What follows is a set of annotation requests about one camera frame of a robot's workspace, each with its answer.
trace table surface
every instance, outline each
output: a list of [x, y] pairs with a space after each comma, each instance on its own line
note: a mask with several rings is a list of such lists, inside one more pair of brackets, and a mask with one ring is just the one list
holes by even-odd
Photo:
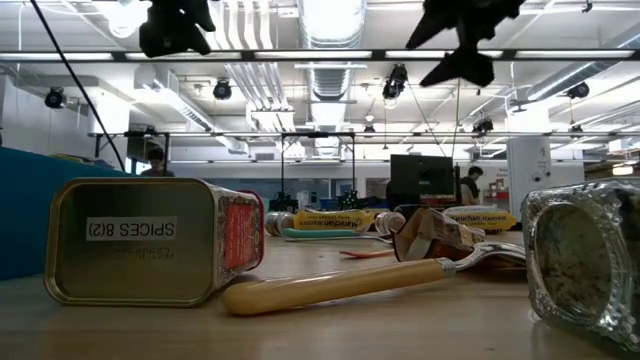
[[[493, 240], [517, 242], [507, 233]], [[265, 260], [240, 280], [395, 262], [339, 250], [388, 249], [371, 240], [268, 239]], [[9, 359], [608, 359], [536, 321], [524, 271], [462, 273], [411, 288], [235, 318], [219, 294], [194, 309], [64, 307], [41, 277], [0, 282], [0, 358]]]

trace screen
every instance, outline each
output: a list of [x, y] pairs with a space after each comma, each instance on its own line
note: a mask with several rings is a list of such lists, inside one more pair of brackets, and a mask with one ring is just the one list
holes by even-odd
[[454, 194], [453, 159], [444, 156], [391, 155], [391, 191], [417, 197]]

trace white pillar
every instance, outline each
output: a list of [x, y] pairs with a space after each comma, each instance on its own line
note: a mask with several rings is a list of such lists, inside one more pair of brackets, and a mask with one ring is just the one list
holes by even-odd
[[[546, 132], [550, 129], [549, 110], [541, 104], [531, 104], [527, 111], [508, 113], [509, 132]], [[526, 195], [550, 184], [551, 150], [549, 137], [519, 137], [507, 144], [509, 167], [509, 208], [522, 221], [521, 204]]]

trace spice tin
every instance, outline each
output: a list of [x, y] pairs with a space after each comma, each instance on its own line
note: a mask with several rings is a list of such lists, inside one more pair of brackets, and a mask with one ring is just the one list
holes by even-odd
[[194, 306], [258, 266], [263, 211], [197, 179], [74, 179], [51, 204], [46, 288], [69, 305]]

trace blue panel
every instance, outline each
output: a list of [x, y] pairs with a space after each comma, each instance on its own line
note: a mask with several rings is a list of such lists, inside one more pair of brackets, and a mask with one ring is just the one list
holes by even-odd
[[49, 207], [56, 191], [78, 177], [127, 173], [0, 148], [0, 280], [41, 273]]

